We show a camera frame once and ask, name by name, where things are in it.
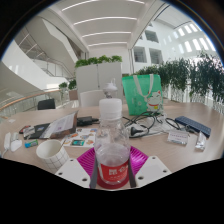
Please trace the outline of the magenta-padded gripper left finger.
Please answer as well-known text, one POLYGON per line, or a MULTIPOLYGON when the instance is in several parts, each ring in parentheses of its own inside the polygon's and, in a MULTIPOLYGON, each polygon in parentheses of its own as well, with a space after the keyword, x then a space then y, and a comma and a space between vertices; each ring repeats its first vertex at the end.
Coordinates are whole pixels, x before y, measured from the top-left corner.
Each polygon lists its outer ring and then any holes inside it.
POLYGON ((81 187, 94 189, 97 184, 97 164, 94 149, 87 150, 77 159, 68 159, 55 175, 81 187))

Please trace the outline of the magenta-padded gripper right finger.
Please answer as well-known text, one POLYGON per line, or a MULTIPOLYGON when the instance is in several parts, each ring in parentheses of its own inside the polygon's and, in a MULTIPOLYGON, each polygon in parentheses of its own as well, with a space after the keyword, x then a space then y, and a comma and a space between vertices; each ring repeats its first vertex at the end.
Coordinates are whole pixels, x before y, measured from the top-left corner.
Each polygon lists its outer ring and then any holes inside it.
POLYGON ((132 188, 140 188, 157 181, 171 171, 157 156, 147 156, 135 147, 131 147, 129 158, 129 182, 132 188))

